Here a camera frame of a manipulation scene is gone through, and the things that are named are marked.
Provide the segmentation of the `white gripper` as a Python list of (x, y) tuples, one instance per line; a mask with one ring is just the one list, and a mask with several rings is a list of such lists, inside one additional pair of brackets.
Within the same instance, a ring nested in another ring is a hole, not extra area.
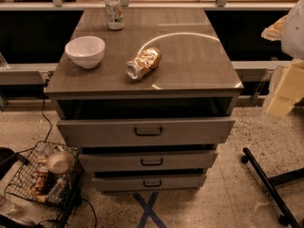
[[(289, 13), (262, 31), (261, 37), (280, 41), (285, 54), (295, 59), (304, 59), (304, 0), (299, 0)], [(285, 66), (266, 109), (273, 118), (282, 118), (290, 113), (295, 104), (304, 98), (304, 61), (295, 61)]]

